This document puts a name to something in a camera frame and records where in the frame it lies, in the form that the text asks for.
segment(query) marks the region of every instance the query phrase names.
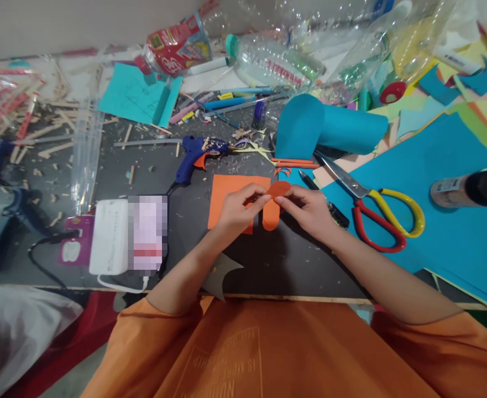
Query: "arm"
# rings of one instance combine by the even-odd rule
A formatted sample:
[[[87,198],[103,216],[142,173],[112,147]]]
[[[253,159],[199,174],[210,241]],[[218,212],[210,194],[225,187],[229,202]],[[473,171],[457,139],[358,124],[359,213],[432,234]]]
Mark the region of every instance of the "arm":
[[[257,184],[227,195],[219,221],[155,288],[147,299],[156,309],[179,314],[190,308],[212,264],[249,225],[271,199]],[[254,203],[246,208],[247,203]]]
[[[398,320],[424,324],[461,312],[435,289],[339,227],[320,191],[293,185],[286,197],[275,201],[310,235],[328,246],[372,297]]]

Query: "red and yellow scissors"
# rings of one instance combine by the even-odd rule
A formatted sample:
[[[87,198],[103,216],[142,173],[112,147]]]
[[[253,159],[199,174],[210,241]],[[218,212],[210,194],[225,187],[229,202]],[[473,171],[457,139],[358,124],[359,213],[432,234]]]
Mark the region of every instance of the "red and yellow scissors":
[[[355,230],[361,240],[367,245],[378,250],[379,252],[397,253],[402,251],[407,245],[405,238],[417,238],[422,234],[422,232],[424,232],[424,229],[426,228],[426,218],[424,216],[424,212],[418,203],[416,203],[411,197],[404,193],[388,189],[381,189],[379,191],[367,189],[353,179],[350,174],[344,171],[337,164],[328,161],[326,157],[319,151],[315,151],[315,159],[329,173],[335,175],[343,187],[346,188],[347,192],[354,197],[353,213]],[[411,231],[407,231],[400,224],[387,202],[385,202],[383,199],[382,195],[395,197],[409,206],[415,217],[415,224]],[[372,199],[374,199],[386,219],[365,206],[363,203],[363,198],[365,196],[370,196]],[[367,236],[365,228],[363,227],[362,214],[365,214],[367,217],[371,218],[377,224],[386,229],[392,236],[394,236],[396,239],[396,244],[391,248],[386,248],[372,242],[372,240],[370,240]]]

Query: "black pen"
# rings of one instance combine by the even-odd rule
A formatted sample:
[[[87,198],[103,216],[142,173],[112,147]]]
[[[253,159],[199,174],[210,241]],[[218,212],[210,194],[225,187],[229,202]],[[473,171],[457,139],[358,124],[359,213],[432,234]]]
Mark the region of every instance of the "black pen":
[[[314,191],[319,191],[317,184],[302,170],[299,170],[299,175],[304,181],[304,184],[308,186],[309,189]],[[346,218],[341,210],[339,210],[333,203],[328,202],[328,208],[330,209],[330,214],[337,221],[337,223],[344,229],[348,229],[350,226],[350,220]]]

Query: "hot glue gun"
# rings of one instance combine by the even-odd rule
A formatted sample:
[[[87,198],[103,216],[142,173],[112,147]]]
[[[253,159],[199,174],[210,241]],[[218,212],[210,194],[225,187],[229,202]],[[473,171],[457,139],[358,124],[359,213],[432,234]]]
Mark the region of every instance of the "hot glue gun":
[[[167,195],[178,185],[189,185],[190,178],[195,167],[205,168],[206,156],[219,156],[228,153],[231,146],[218,138],[205,138],[187,135],[182,139],[182,147],[186,150],[186,156],[175,175],[175,182],[171,184]]]

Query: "charging cable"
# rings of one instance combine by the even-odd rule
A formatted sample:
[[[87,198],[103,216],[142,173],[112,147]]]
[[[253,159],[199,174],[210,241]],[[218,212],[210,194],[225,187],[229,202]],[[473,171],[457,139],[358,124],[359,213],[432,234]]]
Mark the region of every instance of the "charging cable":
[[[110,287],[111,289],[116,289],[116,290],[119,290],[119,291],[123,291],[125,293],[143,293],[144,290],[147,289],[147,287],[148,287],[148,281],[149,281],[149,277],[148,276],[145,276],[144,277],[144,286],[142,286],[141,289],[131,289],[130,287],[125,287],[125,286],[120,286],[120,285],[115,285],[115,284],[110,284],[110,283],[107,283],[107,282],[103,282],[101,280],[101,277],[102,277],[102,275],[98,275],[98,282],[100,284],[102,284],[105,287]]]

